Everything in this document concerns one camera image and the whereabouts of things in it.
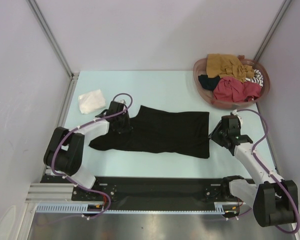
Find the white tank top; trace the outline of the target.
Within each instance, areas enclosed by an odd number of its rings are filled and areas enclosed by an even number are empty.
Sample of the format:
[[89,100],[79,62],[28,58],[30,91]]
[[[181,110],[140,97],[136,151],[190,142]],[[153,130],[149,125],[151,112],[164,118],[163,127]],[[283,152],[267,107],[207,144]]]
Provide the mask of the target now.
[[106,99],[100,89],[78,96],[79,110],[82,114],[90,114],[106,106]]

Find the black tank top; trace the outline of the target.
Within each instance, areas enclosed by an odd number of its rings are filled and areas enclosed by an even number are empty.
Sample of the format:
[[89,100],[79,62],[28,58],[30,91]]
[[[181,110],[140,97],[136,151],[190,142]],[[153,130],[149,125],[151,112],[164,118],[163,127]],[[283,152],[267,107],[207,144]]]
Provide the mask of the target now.
[[131,131],[93,139],[89,147],[99,151],[178,153],[200,159],[210,157],[209,112],[166,112],[141,106],[130,119]]

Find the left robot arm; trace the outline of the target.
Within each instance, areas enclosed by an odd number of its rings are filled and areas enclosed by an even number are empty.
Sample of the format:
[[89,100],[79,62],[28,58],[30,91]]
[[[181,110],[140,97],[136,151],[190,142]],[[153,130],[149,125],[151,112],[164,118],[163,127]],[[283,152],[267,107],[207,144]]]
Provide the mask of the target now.
[[53,173],[92,189],[97,179],[82,165],[84,146],[106,134],[129,132],[132,128],[128,108],[124,100],[113,100],[108,109],[75,130],[57,127],[44,154],[44,164],[51,167]]

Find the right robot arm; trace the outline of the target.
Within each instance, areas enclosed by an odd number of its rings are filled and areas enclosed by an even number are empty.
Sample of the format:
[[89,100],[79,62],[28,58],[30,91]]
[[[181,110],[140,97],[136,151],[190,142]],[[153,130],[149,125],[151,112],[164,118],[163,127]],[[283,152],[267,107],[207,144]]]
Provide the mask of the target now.
[[296,224],[300,228],[298,187],[292,180],[285,180],[271,170],[256,150],[256,144],[248,135],[241,134],[241,118],[225,115],[209,135],[209,138],[226,148],[245,167],[253,183],[239,175],[224,177],[221,194],[226,198],[238,198],[253,211],[261,227]]

